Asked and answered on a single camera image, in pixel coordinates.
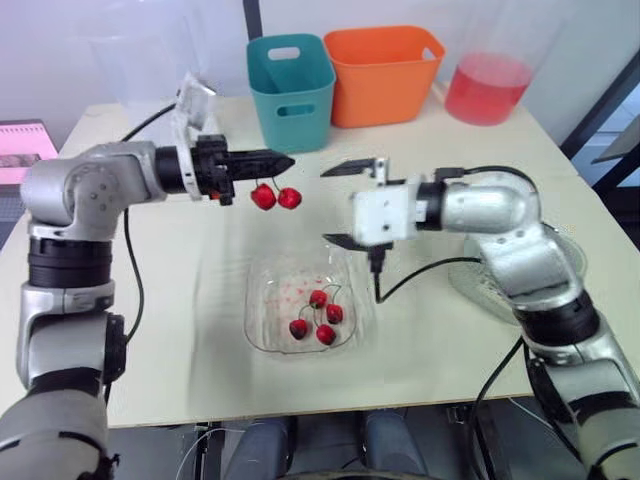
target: basket handle hole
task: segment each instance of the basket handle hole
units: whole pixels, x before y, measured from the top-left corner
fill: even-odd
[[[429,49],[429,47],[424,47],[424,50],[422,51],[422,59],[423,60],[435,60],[436,56]]]
[[[272,48],[267,52],[269,60],[293,60],[300,56],[298,47]]]
[[[279,107],[276,113],[279,117],[293,117],[297,115],[311,115],[315,109],[316,107],[311,104],[287,105],[285,107]]]

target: red juice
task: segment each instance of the red juice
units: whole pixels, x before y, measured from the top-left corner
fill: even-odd
[[[533,78],[524,63],[498,53],[471,53],[458,64],[447,111],[463,122],[497,125],[504,122]]]

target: white bracket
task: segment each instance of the white bracket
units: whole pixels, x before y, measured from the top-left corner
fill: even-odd
[[[180,88],[176,108],[171,116],[171,129],[178,153],[182,183],[191,200],[202,199],[191,158],[189,127],[201,131],[212,116],[216,92],[187,73]]]

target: teal basket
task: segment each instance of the teal basket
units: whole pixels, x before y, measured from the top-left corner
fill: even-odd
[[[306,33],[257,38],[247,45],[247,64],[267,146],[284,153],[324,147],[336,75],[322,40]]]

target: orange basket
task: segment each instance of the orange basket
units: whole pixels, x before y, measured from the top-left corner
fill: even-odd
[[[445,54],[413,26],[336,30],[324,43],[338,76],[331,121],[345,128],[415,118]]]

